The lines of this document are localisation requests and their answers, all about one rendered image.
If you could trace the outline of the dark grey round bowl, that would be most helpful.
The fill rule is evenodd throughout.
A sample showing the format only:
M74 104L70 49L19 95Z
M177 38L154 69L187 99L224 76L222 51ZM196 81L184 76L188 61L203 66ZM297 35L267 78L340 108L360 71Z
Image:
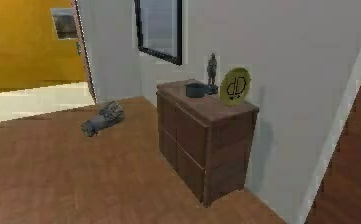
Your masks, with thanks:
M186 96L189 98L202 98L205 96L208 86L203 83L189 83L185 86Z

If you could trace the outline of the brown wooden chest of drawers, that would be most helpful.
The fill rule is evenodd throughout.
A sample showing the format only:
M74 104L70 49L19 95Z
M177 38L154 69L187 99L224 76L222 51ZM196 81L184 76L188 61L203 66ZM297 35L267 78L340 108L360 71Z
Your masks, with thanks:
M244 188L259 108L186 96L188 80L157 86L159 149L204 206Z

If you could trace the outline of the dark grey figure statuette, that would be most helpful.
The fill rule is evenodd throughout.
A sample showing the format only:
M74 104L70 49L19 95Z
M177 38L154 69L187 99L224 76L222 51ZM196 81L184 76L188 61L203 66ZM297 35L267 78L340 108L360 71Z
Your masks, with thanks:
M207 74L208 74L208 94L212 95L216 92L216 71L217 71L217 60L214 53L211 54L208 60Z

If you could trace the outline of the yellow-green round plate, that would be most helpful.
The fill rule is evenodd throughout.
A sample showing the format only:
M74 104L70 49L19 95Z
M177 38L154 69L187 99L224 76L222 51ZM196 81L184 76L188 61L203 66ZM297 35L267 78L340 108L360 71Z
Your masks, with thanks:
M220 100L226 106L236 106L242 103L251 86L251 75L244 67L230 70L220 86Z

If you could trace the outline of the grey crumpled cloth bundle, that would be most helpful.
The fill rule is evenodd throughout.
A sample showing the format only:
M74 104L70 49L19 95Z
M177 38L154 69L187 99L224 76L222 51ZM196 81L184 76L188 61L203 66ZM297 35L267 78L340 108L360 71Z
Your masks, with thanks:
M124 110L116 101L103 105L100 111L81 125L81 130L87 137L97 135L101 130L109 128L124 119Z

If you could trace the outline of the black-framed window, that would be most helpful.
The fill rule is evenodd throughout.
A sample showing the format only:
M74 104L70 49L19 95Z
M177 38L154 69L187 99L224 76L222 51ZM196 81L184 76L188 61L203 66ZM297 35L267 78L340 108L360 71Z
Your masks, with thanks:
M140 52L180 66L183 56L183 0L134 0Z

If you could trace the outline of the brown wooden room door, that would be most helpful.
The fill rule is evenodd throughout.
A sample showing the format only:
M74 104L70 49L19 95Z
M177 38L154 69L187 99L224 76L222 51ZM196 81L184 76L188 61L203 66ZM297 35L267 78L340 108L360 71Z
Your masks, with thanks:
M361 85L304 224L361 224Z

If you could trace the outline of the white-framed wall picture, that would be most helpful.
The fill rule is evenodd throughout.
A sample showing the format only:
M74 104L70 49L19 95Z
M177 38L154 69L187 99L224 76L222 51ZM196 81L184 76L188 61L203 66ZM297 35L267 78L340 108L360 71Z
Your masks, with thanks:
M51 8L50 12L59 40L78 38L72 8Z

